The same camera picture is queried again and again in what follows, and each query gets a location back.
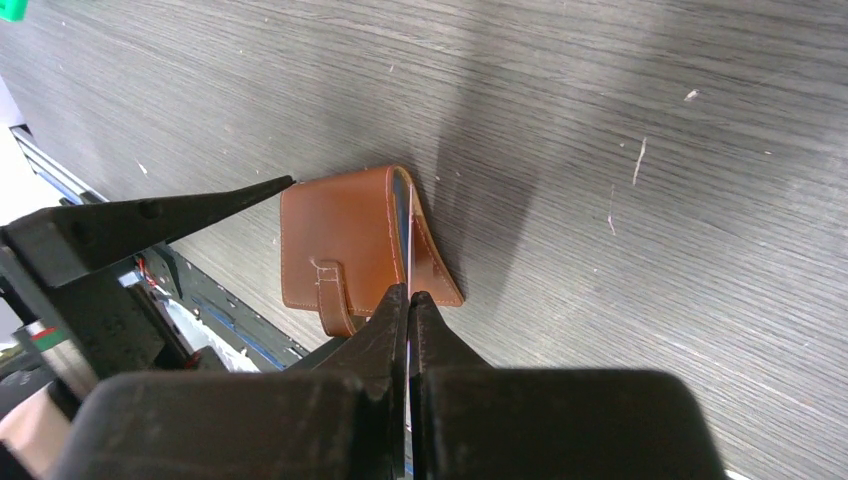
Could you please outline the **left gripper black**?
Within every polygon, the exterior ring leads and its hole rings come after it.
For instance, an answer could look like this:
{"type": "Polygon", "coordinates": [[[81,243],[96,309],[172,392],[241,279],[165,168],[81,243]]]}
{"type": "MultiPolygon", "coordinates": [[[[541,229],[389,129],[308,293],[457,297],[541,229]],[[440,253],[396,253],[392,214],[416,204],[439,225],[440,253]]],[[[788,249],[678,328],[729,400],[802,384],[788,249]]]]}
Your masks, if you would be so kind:
{"type": "Polygon", "coordinates": [[[294,184],[286,175],[227,192],[49,207],[2,227],[1,293],[24,316],[16,337],[56,375],[60,404],[78,406],[116,375],[198,369],[160,295],[121,276],[140,251],[294,184]]]}

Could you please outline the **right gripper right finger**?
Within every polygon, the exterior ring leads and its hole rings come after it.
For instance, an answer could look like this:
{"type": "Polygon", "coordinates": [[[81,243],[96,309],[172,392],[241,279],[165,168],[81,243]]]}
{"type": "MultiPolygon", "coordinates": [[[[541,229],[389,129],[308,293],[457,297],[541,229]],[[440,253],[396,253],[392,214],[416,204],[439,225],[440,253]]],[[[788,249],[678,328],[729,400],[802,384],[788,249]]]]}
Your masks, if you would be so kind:
{"type": "Polygon", "coordinates": [[[692,392],[644,369],[498,368],[425,292],[408,317],[418,479],[722,479],[692,392]]]}

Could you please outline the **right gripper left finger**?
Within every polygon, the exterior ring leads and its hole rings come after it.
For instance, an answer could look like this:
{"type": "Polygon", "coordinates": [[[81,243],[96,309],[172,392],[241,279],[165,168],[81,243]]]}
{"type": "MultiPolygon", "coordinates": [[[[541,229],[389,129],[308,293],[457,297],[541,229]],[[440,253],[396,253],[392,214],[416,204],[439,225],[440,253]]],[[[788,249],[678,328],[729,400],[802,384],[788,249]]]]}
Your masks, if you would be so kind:
{"type": "Polygon", "coordinates": [[[148,371],[84,401],[57,479],[397,479],[409,295],[282,372],[148,371]]]}

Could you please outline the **white credit card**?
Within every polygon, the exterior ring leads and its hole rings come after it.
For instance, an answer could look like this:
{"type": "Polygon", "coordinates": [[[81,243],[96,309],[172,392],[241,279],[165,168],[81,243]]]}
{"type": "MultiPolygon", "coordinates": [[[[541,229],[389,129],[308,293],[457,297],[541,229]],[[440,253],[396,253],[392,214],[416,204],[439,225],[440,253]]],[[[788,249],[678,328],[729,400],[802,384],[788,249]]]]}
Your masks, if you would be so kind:
{"type": "MultiPolygon", "coordinates": [[[[413,271],[413,193],[414,187],[410,185],[408,187],[406,200],[407,200],[407,214],[406,214],[406,280],[407,280],[407,297],[408,300],[411,300],[413,295],[412,293],[412,271],[413,271]]],[[[414,479],[414,449],[412,445],[412,404],[411,404],[411,392],[412,387],[410,386],[410,377],[411,375],[411,344],[410,341],[406,343],[406,399],[405,399],[405,426],[407,429],[406,434],[406,456],[405,460],[405,470],[406,476],[408,479],[414,479]]]]}

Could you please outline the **brown leather card holder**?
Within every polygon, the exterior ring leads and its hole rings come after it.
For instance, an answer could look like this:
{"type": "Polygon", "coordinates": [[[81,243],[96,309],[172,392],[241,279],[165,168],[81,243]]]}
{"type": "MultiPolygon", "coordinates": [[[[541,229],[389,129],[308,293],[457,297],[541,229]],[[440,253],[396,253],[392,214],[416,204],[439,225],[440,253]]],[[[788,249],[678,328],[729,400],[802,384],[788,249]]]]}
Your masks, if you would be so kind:
{"type": "Polygon", "coordinates": [[[389,165],[298,183],[280,197],[285,306],[314,311],[329,337],[353,336],[386,290],[406,280],[406,214],[413,185],[412,292],[438,305],[464,298],[430,233],[410,172],[389,165]]]}

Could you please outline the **green card tray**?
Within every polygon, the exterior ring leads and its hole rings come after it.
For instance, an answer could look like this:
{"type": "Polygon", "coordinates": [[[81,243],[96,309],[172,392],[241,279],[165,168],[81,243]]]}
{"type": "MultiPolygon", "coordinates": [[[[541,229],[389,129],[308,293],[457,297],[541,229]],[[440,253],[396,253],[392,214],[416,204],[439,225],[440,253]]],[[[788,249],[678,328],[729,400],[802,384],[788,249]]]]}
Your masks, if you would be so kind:
{"type": "Polygon", "coordinates": [[[0,19],[7,22],[20,22],[24,19],[28,0],[0,0],[0,19]]]}

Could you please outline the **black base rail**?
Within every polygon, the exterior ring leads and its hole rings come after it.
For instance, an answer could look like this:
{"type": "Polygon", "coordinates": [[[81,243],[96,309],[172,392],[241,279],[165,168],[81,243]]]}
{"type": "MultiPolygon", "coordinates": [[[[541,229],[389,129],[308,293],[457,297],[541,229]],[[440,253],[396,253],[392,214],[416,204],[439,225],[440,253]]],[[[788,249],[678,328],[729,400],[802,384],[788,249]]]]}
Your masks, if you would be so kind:
{"type": "Polygon", "coordinates": [[[304,368],[344,343],[331,339],[311,352],[168,244],[144,250],[112,271],[126,286],[149,284],[189,344],[213,346],[232,370],[304,368]]]}

